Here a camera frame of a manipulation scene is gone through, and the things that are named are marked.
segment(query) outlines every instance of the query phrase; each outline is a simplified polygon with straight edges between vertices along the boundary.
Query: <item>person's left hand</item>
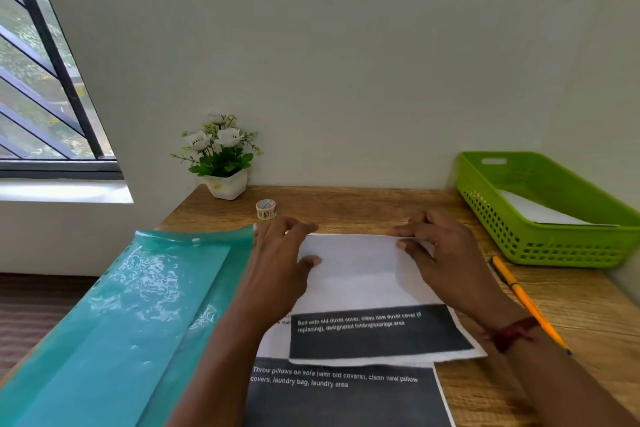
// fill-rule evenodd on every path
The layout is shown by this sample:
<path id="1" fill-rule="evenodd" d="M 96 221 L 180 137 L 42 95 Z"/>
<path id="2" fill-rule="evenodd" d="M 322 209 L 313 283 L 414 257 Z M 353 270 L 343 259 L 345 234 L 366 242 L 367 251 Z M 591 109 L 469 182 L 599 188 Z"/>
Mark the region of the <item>person's left hand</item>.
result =
<path id="1" fill-rule="evenodd" d="M 253 251 L 230 309 L 247 315 L 263 333 L 286 316 L 307 290 L 309 271 L 322 261 L 315 255 L 298 261 L 300 245 L 317 229 L 286 217 L 254 225 Z"/>

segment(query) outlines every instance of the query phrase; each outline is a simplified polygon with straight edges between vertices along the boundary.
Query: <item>bracelet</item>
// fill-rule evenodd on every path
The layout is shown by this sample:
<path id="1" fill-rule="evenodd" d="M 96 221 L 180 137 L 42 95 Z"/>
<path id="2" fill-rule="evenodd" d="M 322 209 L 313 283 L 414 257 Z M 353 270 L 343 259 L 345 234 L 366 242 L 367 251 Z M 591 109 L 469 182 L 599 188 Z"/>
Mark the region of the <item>bracelet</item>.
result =
<path id="1" fill-rule="evenodd" d="M 540 326 L 538 319 L 529 316 L 528 318 L 520 319 L 519 321 L 511 323 L 499 331 L 487 333 L 485 336 L 493 342 L 496 350 L 500 353 L 504 353 L 519 338 L 523 338 L 527 341 L 533 341 L 529 331 L 536 326 Z"/>

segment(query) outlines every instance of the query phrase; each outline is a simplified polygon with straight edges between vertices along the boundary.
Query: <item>floor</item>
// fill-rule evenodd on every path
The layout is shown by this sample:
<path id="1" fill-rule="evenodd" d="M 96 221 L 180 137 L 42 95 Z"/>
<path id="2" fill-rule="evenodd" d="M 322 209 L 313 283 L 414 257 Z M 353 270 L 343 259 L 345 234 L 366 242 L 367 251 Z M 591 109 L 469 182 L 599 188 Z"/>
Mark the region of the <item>floor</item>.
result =
<path id="1" fill-rule="evenodd" d="M 0 274 L 0 378 L 65 317 L 96 279 Z"/>

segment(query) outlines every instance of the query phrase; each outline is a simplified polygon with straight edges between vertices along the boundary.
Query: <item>artificial flower plant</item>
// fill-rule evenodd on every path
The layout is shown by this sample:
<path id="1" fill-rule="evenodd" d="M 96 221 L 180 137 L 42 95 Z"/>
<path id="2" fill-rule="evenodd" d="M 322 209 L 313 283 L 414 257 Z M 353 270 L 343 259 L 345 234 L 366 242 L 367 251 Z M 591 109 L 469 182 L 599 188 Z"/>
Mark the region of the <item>artificial flower plant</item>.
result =
<path id="1" fill-rule="evenodd" d="M 182 132 L 187 142 L 182 151 L 193 151 L 198 156 L 171 154 L 171 157 L 189 162 L 189 171 L 198 176 L 229 177 L 251 167 L 253 153 L 245 152 L 244 148 L 249 146 L 257 155 L 262 154 L 253 144 L 257 132 L 244 132 L 237 126 L 235 115 L 215 112 L 208 118 L 200 129 Z"/>

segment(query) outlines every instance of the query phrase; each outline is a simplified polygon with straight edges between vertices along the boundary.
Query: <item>wooden tabletop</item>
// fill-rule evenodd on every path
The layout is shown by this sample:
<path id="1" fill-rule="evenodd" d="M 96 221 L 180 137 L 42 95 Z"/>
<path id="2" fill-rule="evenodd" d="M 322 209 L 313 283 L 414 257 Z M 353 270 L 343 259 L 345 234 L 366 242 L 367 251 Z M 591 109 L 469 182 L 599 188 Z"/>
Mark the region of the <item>wooden tabletop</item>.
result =
<path id="1" fill-rule="evenodd" d="M 174 232 L 219 232 L 257 221 L 255 204 L 274 199 L 278 214 L 320 225 L 319 233 L 381 234 L 417 210 L 441 206 L 471 228 L 486 258 L 502 253 L 455 190 L 250 187 L 236 201 L 198 187 L 161 224 Z M 513 266 L 518 281 L 590 374 L 640 417 L 640 310 L 603 272 Z M 478 332 L 470 321 L 465 326 Z M 439 364 L 458 427 L 538 425 L 504 359 Z"/>

